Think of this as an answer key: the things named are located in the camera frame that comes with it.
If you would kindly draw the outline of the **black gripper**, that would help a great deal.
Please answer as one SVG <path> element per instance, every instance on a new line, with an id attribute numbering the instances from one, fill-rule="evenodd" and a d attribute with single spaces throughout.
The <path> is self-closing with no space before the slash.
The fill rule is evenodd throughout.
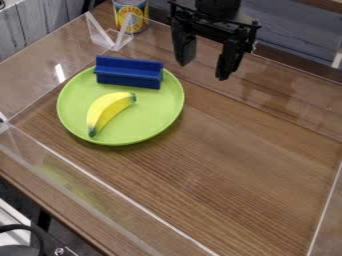
<path id="1" fill-rule="evenodd" d="M 175 59 L 186 66 L 196 56 L 196 36 L 223 43 L 215 77 L 223 81 L 236 71 L 243 52 L 255 50 L 262 25 L 242 11 L 242 0 L 168 0 Z"/>

